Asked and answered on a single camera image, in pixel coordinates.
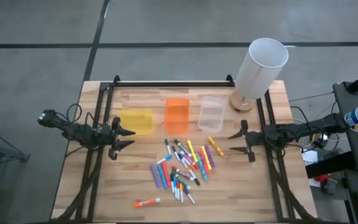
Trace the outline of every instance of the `black metal frame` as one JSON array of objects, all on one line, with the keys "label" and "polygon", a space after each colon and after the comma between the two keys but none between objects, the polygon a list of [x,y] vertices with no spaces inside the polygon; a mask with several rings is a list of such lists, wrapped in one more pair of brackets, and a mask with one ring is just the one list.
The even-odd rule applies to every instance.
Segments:
[{"label": "black metal frame", "polygon": [[[98,99],[97,99],[95,114],[94,114],[95,119],[94,119],[94,123],[93,123],[93,128],[97,128],[98,121],[100,119],[100,111],[101,111],[103,95],[106,90],[108,90],[108,98],[106,101],[106,108],[105,108],[104,117],[103,117],[104,123],[109,121],[109,112],[111,109],[112,95],[113,95],[114,88],[115,87],[138,87],[138,86],[234,87],[235,83],[234,83],[234,80],[231,77],[231,75],[228,75],[226,77],[225,81],[216,81],[216,82],[122,82],[121,79],[119,78],[119,76],[116,76],[114,78],[114,81],[111,83],[110,82],[100,83],[99,94],[98,94]],[[270,122],[273,124],[273,123],[275,123],[275,118],[274,118],[273,106],[272,106],[269,92],[266,92],[265,97],[266,97],[267,110],[268,110]],[[266,122],[265,122],[265,115],[264,115],[261,99],[257,100],[257,109],[259,112],[260,125],[261,125],[261,129],[262,129],[266,125]],[[270,181],[271,181],[271,185],[272,185],[273,201],[275,204],[275,212],[277,215],[278,222],[287,222],[287,223],[303,222],[304,220],[299,220],[299,219],[295,218],[293,206],[291,204],[291,201],[288,198],[286,198],[286,204],[287,204],[289,218],[283,217],[283,208],[280,203],[280,195],[279,195],[278,187],[277,187],[278,182],[274,178],[274,175],[276,175],[276,173],[278,173],[278,172],[277,172],[277,170],[274,166],[274,163],[273,163],[272,150],[267,147],[265,148],[265,150],[266,150],[266,158],[267,158],[267,164],[268,164],[268,169],[269,169]],[[94,165],[94,169],[92,171],[92,174],[95,174],[96,176],[92,176],[92,174],[91,174],[92,189],[91,189],[91,195],[90,195],[90,200],[89,200],[88,214],[86,215],[86,218],[83,218],[84,200],[82,198],[81,203],[76,208],[75,219],[72,219],[72,220],[50,220],[50,223],[89,223],[89,222],[93,221],[94,210],[95,210],[95,205],[96,205],[96,196],[97,196],[97,191],[98,191],[98,182],[99,182],[99,176],[100,176],[100,170],[101,170],[101,163],[103,160],[103,151],[104,151],[103,148],[99,148],[97,150],[96,162]],[[89,181],[91,179],[90,178],[90,165],[91,165],[93,153],[94,153],[94,151],[88,151],[88,153],[86,155],[85,167],[84,167],[84,171],[83,171],[83,180],[81,183],[81,191],[87,192],[90,188],[90,183],[89,183]],[[284,183],[287,186],[287,188],[289,189],[284,161],[283,161],[283,158],[280,157],[280,155],[278,155],[278,163],[279,163],[279,168],[280,168],[279,175],[280,175],[280,178],[282,179],[282,184]],[[330,222],[324,222],[324,221],[309,221],[309,220],[308,220],[308,222],[310,222],[310,223],[330,223]]]}]

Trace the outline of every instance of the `orange cup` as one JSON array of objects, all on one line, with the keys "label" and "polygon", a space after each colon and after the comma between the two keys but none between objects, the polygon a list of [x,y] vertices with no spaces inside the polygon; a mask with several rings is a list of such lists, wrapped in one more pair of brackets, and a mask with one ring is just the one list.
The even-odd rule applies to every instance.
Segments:
[{"label": "orange cup", "polygon": [[189,105],[189,99],[167,99],[164,128],[168,133],[183,134],[189,130]]}]

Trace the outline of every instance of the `concrete floor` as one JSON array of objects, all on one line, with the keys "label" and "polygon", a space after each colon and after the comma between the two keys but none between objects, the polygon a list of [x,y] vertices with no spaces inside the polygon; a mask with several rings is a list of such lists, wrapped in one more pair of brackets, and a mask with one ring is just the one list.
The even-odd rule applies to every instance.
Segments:
[{"label": "concrete floor", "polygon": [[[0,0],[0,44],[92,43],[103,0]],[[358,0],[111,0],[101,43],[358,41]],[[332,91],[358,78],[358,47],[289,48],[278,79],[289,99]],[[222,80],[247,48],[99,49],[90,80]],[[47,108],[76,103],[90,49],[0,49],[0,135],[31,154],[12,162],[0,193],[0,222],[48,220],[67,141],[40,127]],[[332,95],[294,101],[313,119]],[[329,108],[320,117],[329,113]],[[303,119],[298,111],[294,117]],[[349,150],[347,143],[341,148]],[[319,217],[345,220],[344,205],[313,191]]]}]

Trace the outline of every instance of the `pink marker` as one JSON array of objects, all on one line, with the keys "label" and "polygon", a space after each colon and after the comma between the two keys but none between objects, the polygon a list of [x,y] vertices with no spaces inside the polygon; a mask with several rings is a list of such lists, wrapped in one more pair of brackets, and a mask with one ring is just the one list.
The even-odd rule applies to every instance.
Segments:
[{"label": "pink marker", "polygon": [[180,154],[187,160],[189,161],[189,163],[191,163],[191,165],[195,168],[198,169],[198,164],[195,163],[190,156],[188,156],[186,153],[184,153],[183,151],[180,152]]}]

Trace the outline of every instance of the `colored marker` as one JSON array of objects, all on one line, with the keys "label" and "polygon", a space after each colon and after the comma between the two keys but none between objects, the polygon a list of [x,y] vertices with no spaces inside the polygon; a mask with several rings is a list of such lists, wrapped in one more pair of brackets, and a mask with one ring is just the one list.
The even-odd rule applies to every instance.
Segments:
[{"label": "colored marker", "polygon": [[193,146],[191,145],[191,141],[189,139],[187,140],[187,145],[189,145],[191,155],[193,156],[193,161],[197,162],[196,154],[194,153]]},{"label": "colored marker", "polygon": [[190,176],[189,174],[181,171],[180,169],[176,168],[176,167],[171,167],[173,171],[176,171],[178,174],[184,176],[186,179],[190,180],[190,181],[193,181],[194,178],[192,176]]},{"label": "colored marker", "polygon": [[171,173],[173,174],[174,177],[176,177],[179,182],[181,182],[188,190],[191,189],[191,187],[186,183],[185,180],[183,180],[183,178],[181,176],[179,176],[179,174],[176,171],[171,171]]},{"label": "colored marker", "polygon": [[183,157],[181,156],[181,154],[179,154],[178,156],[179,156],[179,159],[181,160],[181,163],[183,164],[183,166],[185,166],[185,168],[187,169],[186,162],[183,160]]},{"label": "colored marker", "polygon": [[162,165],[162,170],[164,171],[165,180],[167,181],[167,186],[171,187],[171,182],[170,182],[168,170],[167,170],[167,163],[164,161],[161,163],[161,165]]},{"label": "colored marker", "polygon": [[186,158],[187,161],[189,161],[189,162],[191,163],[191,165],[192,165],[195,169],[198,169],[197,163],[194,162],[194,161],[190,158],[190,156],[187,156],[187,154],[184,153],[183,151],[181,151],[180,154],[181,154],[182,157]]},{"label": "colored marker", "polygon": [[205,162],[206,162],[206,165],[208,166],[208,169],[211,170],[212,167],[211,167],[211,164],[209,163],[209,159],[208,159],[208,155],[206,154],[206,151],[205,151],[205,147],[202,146],[201,147],[201,150],[203,151],[203,154],[204,154],[204,159],[205,159]]},{"label": "colored marker", "polygon": [[201,161],[203,162],[205,173],[209,174],[209,169],[208,166],[206,165],[203,151],[202,150],[198,151],[198,154],[200,155]]},{"label": "colored marker", "polygon": [[174,190],[173,194],[175,195],[175,199],[177,199],[177,180],[175,177],[173,177],[173,190]]},{"label": "colored marker", "polygon": [[171,149],[169,148],[169,142],[168,142],[167,139],[165,139],[165,145],[166,145],[166,147],[167,147],[168,154],[172,155],[172,154],[171,154]]},{"label": "colored marker", "polygon": [[161,201],[160,198],[156,198],[144,202],[135,202],[135,208],[139,208],[140,206],[144,206],[144,205],[152,205],[154,203],[159,203],[160,201]]},{"label": "colored marker", "polygon": [[165,182],[165,177],[164,177],[164,173],[162,172],[162,168],[161,168],[161,165],[160,164],[157,164],[157,169],[158,169],[158,172],[160,173],[160,178],[161,178],[161,181],[162,181],[162,185],[164,186],[164,189],[167,189],[167,183]]},{"label": "colored marker", "polygon": [[169,175],[169,178],[171,179],[171,187],[172,187],[172,193],[174,193],[174,188],[173,188],[173,174]]},{"label": "colored marker", "polygon": [[174,155],[177,157],[178,161],[180,161],[177,150],[175,149],[174,146],[171,146],[171,147],[172,147],[172,151],[173,151]]},{"label": "colored marker", "polygon": [[193,200],[193,197],[190,195],[189,190],[183,189],[183,191],[187,194],[187,197],[191,200],[191,202],[192,202],[193,204],[195,204],[196,202]]},{"label": "colored marker", "polygon": [[180,200],[180,182],[177,180],[177,200]]},{"label": "colored marker", "polygon": [[157,188],[161,187],[160,179],[158,178],[157,171],[155,171],[154,164],[150,164],[150,169],[152,170],[153,177]]},{"label": "colored marker", "polygon": [[219,148],[219,146],[214,142],[214,139],[212,139],[211,136],[208,136],[208,140],[209,142],[212,144],[212,146],[216,149],[216,151],[218,152],[218,154],[220,156],[223,156],[223,152],[221,150],[221,148]]},{"label": "colored marker", "polygon": [[191,171],[191,170],[189,170],[189,171],[190,171],[191,175],[192,175],[193,178],[194,178],[194,182],[196,182],[196,184],[197,184],[198,186],[200,186],[201,184],[200,184],[200,182],[198,181],[196,175],[193,173],[193,171]]},{"label": "colored marker", "polygon": [[167,156],[165,156],[165,158],[163,158],[162,160],[158,161],[157,164],[160,164],[160,163],[162,163],[163,161],[167,161],[167,160],[169,160],[169,159],[171,159],[171,158],[172,158],[172,155],[167,155]]},{"label": "colored marker", "polygon": [[200,165],[201,175],[203,176],[203,179],[206,180],[206,179],[208,179],[208,177],[205,173],[203,161],[201,161],[200,155],[197,155],[197,159],[198,159],[198,164]]},{"label": "colored marker", "polygon": [[174,142],[175,142],[175,144],[177,145],[177,146],[179,146],[179,148],[181,149],[181,150],[183,150],[188,156],[191,156],[191,153],[182,145],[182,144],[180,144],[180,142],[178,141],[178,140],[173,140]]},{"label": "colored marker", "polygon": [[209,148],[207,145],[205,145],[205,151],[206,151],[206,154],[208,155],[208,159],[209,159],[209,163],[211,163],[211,167],[215,168],[215,163],[214,163],[214,160],[212,159],[212,154],[209,151]]},{"label": "colored marker", "polygon": [[183,184],[180,184],[180,201],[183,203]]}]

